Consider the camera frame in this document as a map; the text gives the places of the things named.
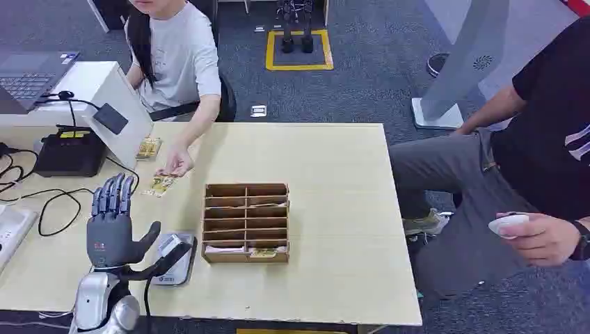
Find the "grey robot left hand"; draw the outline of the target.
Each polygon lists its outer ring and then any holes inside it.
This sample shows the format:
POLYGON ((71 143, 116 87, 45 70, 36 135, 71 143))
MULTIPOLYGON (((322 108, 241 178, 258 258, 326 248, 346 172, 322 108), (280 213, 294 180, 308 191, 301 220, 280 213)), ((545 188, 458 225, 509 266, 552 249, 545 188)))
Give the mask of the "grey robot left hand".
POLYGON ((151 224, 138 241, 133 240, 131 221, 132 176, 119 173, 96 189, 86 224, 86 250, 95 269, 138 264, 157 240, 161 222, 151 224))

